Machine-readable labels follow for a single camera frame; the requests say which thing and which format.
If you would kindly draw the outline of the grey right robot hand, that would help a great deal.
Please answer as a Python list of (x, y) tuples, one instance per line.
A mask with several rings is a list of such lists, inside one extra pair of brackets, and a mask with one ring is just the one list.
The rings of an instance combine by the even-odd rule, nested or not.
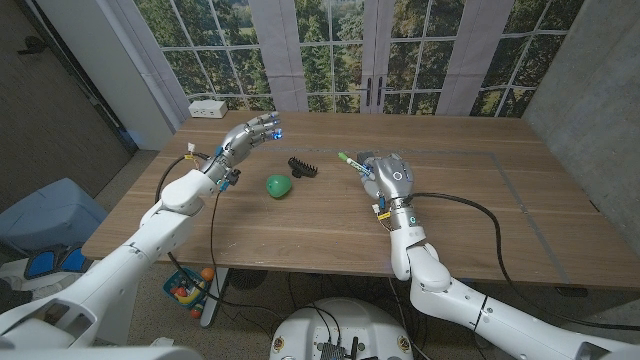
[(408, 197), (412, 194), (414, 176), (407, 162), (392, 153), (386, 157), (375, 157), (367, 153), (363, 166), (370, 171), (362, 175), (365, 192), (377, 203), (378, 214), (387, 214), (390, 230), (420, 226)]

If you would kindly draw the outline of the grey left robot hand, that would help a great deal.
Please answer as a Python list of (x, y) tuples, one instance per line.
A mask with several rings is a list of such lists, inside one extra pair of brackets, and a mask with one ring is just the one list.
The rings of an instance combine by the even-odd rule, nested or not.
[(227, 133), (214, 155), (205, 161), (201, 172), (219, 185), (220, 191), (235, 185), (241, 173), (236, 166), (248, 157), (251, 150), (282, 137), (282, 130), (277, 127), (280, 122), (279, 113), (271, 112), (237, 125)]

